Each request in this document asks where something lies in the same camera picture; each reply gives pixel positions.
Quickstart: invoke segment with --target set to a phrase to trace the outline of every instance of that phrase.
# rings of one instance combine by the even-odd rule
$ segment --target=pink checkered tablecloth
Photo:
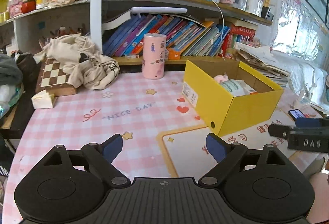
[[[134,177],[170,177],[155,137],[163,131],[204,125],[182,97],[184,72],[167,72],[160,80],[148,80],[141,73],[121,74],[102,91],[79,89],[59,97],[52,109],[36,110],[16,151],[5,191],[3,223],[17,224],[21,216],[14,202],[17,184],[54,146],[80,149],[90,142],[102,143],[119,133],[123,150],[113,162],[131,180]],[[286,90],[278,107],[288,110],[295,94]],[[312,108],[303,111],[318,115]],[[319,155],[293,155],[304,171]]]

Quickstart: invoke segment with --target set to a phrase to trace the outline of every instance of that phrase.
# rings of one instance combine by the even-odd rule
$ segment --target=white charging cable
[[[221,54],[222,54],[222,58],[224,59],[224,61],[226,61],[225,58],[224,58],[224,55],[223,55],[223,49],[222,49],[222,43],[223,43],[223,32],[224,32],[224,16],[223,16],[222,10],[221,10],[220,7],[217,5],[217,3],[216,3],[214,0],[212,0],[212,1],[213,1],[213,3],[215,3],[215,5],[217,6],[217,8],[218,8],[219,11],[220,11],[220,14],[222,15],[223,28],[222,28],[221,38],[220,38],[220,52],[221,52]]]

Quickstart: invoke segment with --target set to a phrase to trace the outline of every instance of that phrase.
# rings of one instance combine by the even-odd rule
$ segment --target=pink cylinder
[[[167,36],[145,34],[143,43],[142,74],[148,79],[160,79],[165,71],[165,50]]]

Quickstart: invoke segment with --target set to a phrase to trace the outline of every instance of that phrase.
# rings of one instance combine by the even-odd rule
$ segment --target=smartphone
[[[292,117],[294,121],[296,121],[297,118],[306,118],[304,114],[300,110],[290,110],[288,114]]]

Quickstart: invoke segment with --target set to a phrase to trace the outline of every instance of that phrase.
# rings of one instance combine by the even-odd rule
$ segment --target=chessboard
[[[59,62],[53,58],[47,58],[41,65],[36,93],[47,90],[49,94],[55,96],[76,94],[76,88],[68,83],[69,76],[63,72],[63,67]]]

